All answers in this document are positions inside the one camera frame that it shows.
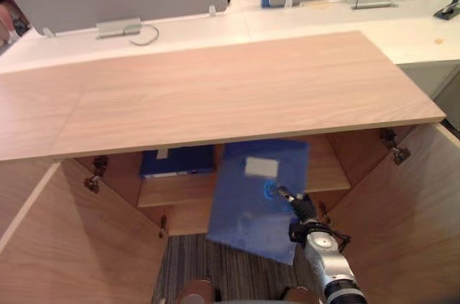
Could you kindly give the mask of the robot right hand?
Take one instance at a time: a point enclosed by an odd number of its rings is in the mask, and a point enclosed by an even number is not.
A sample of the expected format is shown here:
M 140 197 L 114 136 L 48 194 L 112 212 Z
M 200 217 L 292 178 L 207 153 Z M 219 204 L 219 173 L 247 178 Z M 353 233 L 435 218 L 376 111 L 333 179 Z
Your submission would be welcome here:
M 289 203 L 299 224 L 316 220 L 316 208 L 307 194 L 302 194 L 300 197 L 294 196 L 285 186 L 278 187 L 276 192 Z

